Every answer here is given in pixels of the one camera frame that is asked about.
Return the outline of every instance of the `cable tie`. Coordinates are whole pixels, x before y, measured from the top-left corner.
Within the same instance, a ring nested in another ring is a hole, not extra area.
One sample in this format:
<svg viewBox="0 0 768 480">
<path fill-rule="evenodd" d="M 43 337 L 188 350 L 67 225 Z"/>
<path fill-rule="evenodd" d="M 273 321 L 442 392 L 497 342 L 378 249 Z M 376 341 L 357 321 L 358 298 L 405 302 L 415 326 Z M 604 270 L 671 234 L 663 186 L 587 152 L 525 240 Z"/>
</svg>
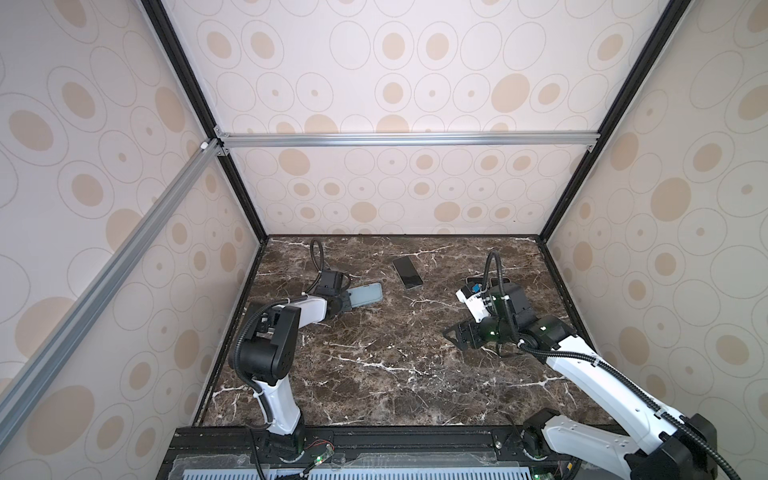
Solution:
<svg viewBox="0 0 768 480">
<path fill-rule="evenodd" d="M 654 413 L 654 417 L 656 417 L 657 419 L 661 419 L 661 416 L 665 413 L 667 413 L 667 407 L 662 406 L 660 409 L 656 411 L 656 413 Z"/>
</svg>

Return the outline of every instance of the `enclosure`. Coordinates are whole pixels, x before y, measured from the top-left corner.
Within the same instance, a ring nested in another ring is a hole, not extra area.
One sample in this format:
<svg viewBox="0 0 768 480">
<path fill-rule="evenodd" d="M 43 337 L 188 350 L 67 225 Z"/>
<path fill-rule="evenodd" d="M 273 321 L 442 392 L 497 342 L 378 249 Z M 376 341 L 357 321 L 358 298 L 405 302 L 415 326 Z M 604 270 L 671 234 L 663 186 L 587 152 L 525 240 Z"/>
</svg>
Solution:
<svg viewBox="0 0 768 480">
<path fill-rule="evenodd" d="M 174 439 L 262 425 L 227 356 L 313 240 L 382 299 L 299 331 L 307 425 L 616 428 L 443 335 L 496 250 L 763 478 L 766 65 L 766 0 L 4 2 L 0 479 L 168 478 Z"/>
</svg>

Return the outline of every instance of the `phone screen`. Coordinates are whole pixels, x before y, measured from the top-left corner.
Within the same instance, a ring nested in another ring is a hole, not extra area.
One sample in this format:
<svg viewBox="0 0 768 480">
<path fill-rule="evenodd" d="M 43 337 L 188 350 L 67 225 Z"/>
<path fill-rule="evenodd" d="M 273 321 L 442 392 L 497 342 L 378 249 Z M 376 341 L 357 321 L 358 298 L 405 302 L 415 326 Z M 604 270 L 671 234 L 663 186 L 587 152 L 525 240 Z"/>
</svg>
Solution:
<svg viewBox="0 0 768 480">
<path fill-rule="evenodd" d="M 422 278 L 419 276 L 419 272 L 417 272 L 416 268 L 413 266 L 410 257 L 395 258 L 392 265 L 395 266 L 395 270 L 397 270 L 398 275 L 400 275 L 400 280 L 402 280 L 402 284 L 406 286 L 406 290 L 424 284 Z"/>
</svg>

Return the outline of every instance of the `ventilation grille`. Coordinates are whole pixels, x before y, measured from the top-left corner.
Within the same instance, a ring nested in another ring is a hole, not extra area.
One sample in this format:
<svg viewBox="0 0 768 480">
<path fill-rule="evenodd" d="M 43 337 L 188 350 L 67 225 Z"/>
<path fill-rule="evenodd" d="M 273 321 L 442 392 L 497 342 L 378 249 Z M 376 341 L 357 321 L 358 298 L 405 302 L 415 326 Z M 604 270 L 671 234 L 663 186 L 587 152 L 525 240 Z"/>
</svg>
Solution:
<svg viewBox="0 0 768 480">
<path fill-rule="evenodd" d="M 283 468 L 264 473 L 274 480 L 298 472 Z M 259 480 L 259 474 L 255 469 L 186 470 L 184 480 Z M 527 467 L 324 468 L 310 472 L 308 480 L 531 480 L 531 473 Z"/>
</svg>

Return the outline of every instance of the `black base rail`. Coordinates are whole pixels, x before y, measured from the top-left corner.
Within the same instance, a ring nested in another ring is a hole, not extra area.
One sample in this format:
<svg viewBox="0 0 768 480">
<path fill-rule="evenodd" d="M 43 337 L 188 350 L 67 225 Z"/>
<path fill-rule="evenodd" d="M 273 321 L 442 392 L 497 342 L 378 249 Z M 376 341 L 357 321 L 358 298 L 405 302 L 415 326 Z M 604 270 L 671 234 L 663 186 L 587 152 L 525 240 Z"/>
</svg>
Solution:
<svg viewBox="0 0 768 480">
<path fill-rule="evenodd" d="M 608 432 L 626 435 L 619 425 L 593 425 Z M 442 425 L 442 426 L 317 426 L 306 427 L 306 445 L 316 440 L 333 443 L 332 465 L 342 466 L 362 454 L 469 452 L 499 462 L 517 462 L 539 470 L 554 472 L 559 462 L 572 460 L 569 455 L 553 454 L 544 460 L 529 458 L 520 441 L 521 426 L 515 425 Z M 202 455 L 248 455 L 255 465 L 255 455 L 271 468 L 304 468 L 311 458 L 287 463 L 270 451 L 270 433 L 246 426 L 186 427 L 176 429 L 165 452 L 157 480 L 167 480 L 177 458 Z"/>
</svg>

